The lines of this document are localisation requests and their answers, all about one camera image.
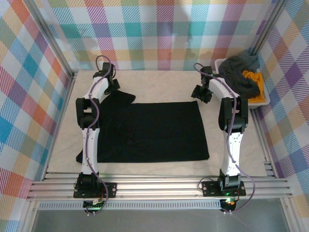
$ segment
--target white table surface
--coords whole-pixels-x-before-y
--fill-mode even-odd
[[[62,121],[49,172],[81,171],[75,157],[83,148],[82,132],[77,125],[76,98],[83,97],[92,83],[95,71],[79,71]],[[192,91],[200,84],[200,75],[195,71],[117,71],[121,91],[136,95],[133,103],[189,102]],[[198,100],[199,110],[208,144],[210,158],[202,161],[160,163],[99,163],[100,173],[110,174],[163,174],[163,175],[218,175],[223,160],[224,139],[219,129],[220,102],[213,95],[205,104]],[[266,176],[264,155],[257,137],[251,114],[240,150],[240,167],[252,176]]]

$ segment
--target plaid backdrop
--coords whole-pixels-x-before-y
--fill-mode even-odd
[[[309,231],[309,0],[289,0],[259,61],[271,99],[259,109],[264,132]]]
[[[74,70],[192,70],[248,49],[275,0],[36,0]]]
[[[0,232],[17,229],[69,78],[21,0],[0,0]]]

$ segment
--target yellow cloth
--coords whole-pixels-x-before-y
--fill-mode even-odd
[[[252,80],[254,80],[254,82],[257,83],[257,85],[259,86],[260,89],[260,94],[258,96],[256,96],[255,98],[250,98],[248,99],[249,103],[261,103],[261,102],[265,102],[265,98],[263,95],[263,77],[262,74],[257,72],[257,73],[253,73],[253,72],[249,72],[247,70],[243,71],[242,73],[246,78],[250,78]]]

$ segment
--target purple cable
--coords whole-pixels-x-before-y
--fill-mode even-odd
[[[234,107],[233,107],[233,114],[232,114],[231,126],[230,126],[230,128],[229,128],[229,130],[228,130],[228,133],[227,133],[227,140],[226,140],[227,151],[228,151],[228,155],[230,156],[232,162],[235,164],[236,168],[237,168],[244,176],[248,177],[248,178],[252,181],[252,183],[253,183],[253,191],[252,191],[251,196],[249,197],[249,199],[246,201],[245,204],[243,204],[240,208],[238,208],[238,209],[236,209],[236,210],[233,211],[233,212],[237,212],[237,211],[239,211],[240,209],[242,209],[243,207],[245,207],[245,206],[249,203],[249,201],[252,199],[252,197],[253,197],[253,195],[254,195],[254,193],[255,193],[255,181],[253,180],[253,178],[252,178],[251,176],[247,175],[247,174],[236,164],[236,161],[234,160],[234,158],[233,158],[233,156],[232,156],[232,154],[231,154],[231,150],[230,150],[230,146],[229,146],[230,135],[231,135],[231,133],[232,133],[232,128],[233,128],[234,120],[235,120],[236,106],[237,106],[237,98],[236,98],[235,94],[233,93],[233,91],[231,90],[231,88],[230,88],[225,82],[221,81],[219,78],[217,78],[217,77],[215,77],[215,76],[209,75],[209,74],[207,74],[207,73],[204,73],[204,72],[198,70],[197,67],[196,67],[196,65],[200,65],[200,66],[203,67],[202,64],[200,64],[200,63],[195,63],[195,64],[193,65],[193,67],[194,67],[194,69],[195,69],[196,71],[198,71],[200,74],[205,75],[205,76],[209,76],[209,77],[215,79],[216,81],[218,81],[219,83],[221,83],[221,84],[226,88],[226,90],[232,95],[232,97],[233,97],[233,99],[234,99]]]
[[[103,79],[111,72],[111,69],[112,69],[112,65],[111,65],[110,59],[108,59],[108,57],[103,56],[103,55],[97,56],[97,58],[96,58],[96,65],[97,65],[97,68],[98,68],[98,58],[99,58],[99,57],[106,58],[107,61],[108,61],[109,64],[110,64],[110,66],[109,66],[109,69],[108,69],[107,73],[105,73],[97,82],[95,82],[95,83],[93,84],[93,86],[91,87],[90,91],[89,91],[88,97],[89,97],[89,100],[92,102],[92,104],[93,104],[93,105],[95,106],[95,108],[96,108],[97,116],[96,116],[96,119],[95,119],[95,120],[88,126],[88,128],[87,128],[86,143],[85,143],[85,150],[86,150],[86,151],[85,151],[85,154],[86,154],[86,160],[87,160],[88,166],[89,166],[89,168],[91,169],[92,173],[93,173],[93,174],[98,178],[98,180],[103,184],[103,186],[104,186],[104,188],[105,188],[105,190],[106,190],[106,200],[105,200],[105,203],[104,203],[104,205],[96,212],[96,214],[100,213],[100,212],[103,210],[104,206],[106,205],[106,202],[107,202],[107,200],[108,200],[108,189],[107,189],[107,186],[106,186],[105,182],[99,177],[99,175],[96,173],[96,171],[95,171],[95,170],[93,169],[93,167],[91,166],[91,163],[90,163],[89,157],[88,157],[89,130],[91,129],[91,127],[92,127],[93,125],[95,125],[95,123],[98,121],[98,117],[99,117],[99,108],[98,108],[97,104],[95,103],[95,101],[92,100],[91,96],[92,96],[92,91],[94,90],[94,88],[96,87],[96,85],[97,85],[101,80],[103,80]]]

